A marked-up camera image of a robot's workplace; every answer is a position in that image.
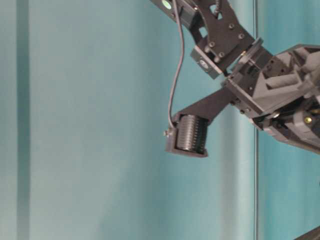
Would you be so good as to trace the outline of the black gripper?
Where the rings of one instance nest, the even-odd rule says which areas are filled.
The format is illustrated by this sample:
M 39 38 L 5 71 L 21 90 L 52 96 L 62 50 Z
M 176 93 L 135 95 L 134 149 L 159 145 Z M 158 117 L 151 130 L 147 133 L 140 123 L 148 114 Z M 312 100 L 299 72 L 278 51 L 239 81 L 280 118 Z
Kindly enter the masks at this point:
M 225 81 L 235 106 L 261 131 L 305 150 L 320 148 L 320 47 L 298 44 L 277 55 L 249 49 Z

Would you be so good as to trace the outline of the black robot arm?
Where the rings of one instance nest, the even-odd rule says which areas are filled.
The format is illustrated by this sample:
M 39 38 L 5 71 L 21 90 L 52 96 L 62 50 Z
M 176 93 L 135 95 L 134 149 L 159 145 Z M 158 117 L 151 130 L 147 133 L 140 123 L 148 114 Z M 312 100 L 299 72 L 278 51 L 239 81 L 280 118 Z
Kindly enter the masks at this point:
M 239 23 L 226 0 L 156 0 L 191 33 L 196 63 L 221 89 L 178 111 L 166 131 L 166 151 L 204 158 L 208 126 L 235 106 L 277 141 L 320 151 L 320 48 L 298 44 L 272 55 Z

